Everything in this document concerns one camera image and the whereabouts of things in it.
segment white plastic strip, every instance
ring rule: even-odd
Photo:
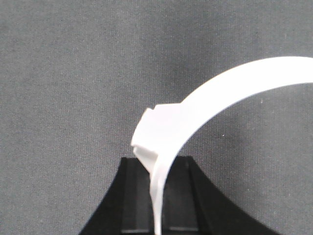
[[[182,146],[207,121],[251,95],[313,83],[313,58],[277,57],[230,69],[204,83],[182,103],[161,104],[143,114],[132,139],[134,154],[150,173],[155,234],[161,235],[165,181]]]

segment plastic part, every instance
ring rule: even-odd
[[[313,58],[269,58],[235,67],[212,78],[182,103],[157,105],[145,111],[131,145],[150,173],[156,235],[161,235],[165,181],[187,140],[216,114],[244,98],[303,83],[313,83]]]
[[[153,235],[149,181],[138,159],[122,158],[109,191],[80,235]],[[177,157],[168,174],[162,233],[278,235],[223,195],[191,157]]]

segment bent plastic strip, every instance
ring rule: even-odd
[[[183,102],[147,109],[132,139],[150,173],[155,234],[161,235],[165,181],[182,146],[206,122],[238,101],[267,90],[313,83],[313,58],[276,57],[250,62],[210,79]]]

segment gray textile surface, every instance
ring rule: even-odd
[[[313,57],[313,1],[0,0],[0,234],[78,234],[146,107],[273,56]],[[182,149],[253,217],[313,234],[313,86],[246,99]]]

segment white plastic part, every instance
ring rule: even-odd
[[[254,94],[313,83],[313,58],[276,57],[230,69],[201,85],[183,102],[147,109],[132,139],[134,154],[150,173],[155,234],[161,235],[165,181],[182,146],[207,121]]]

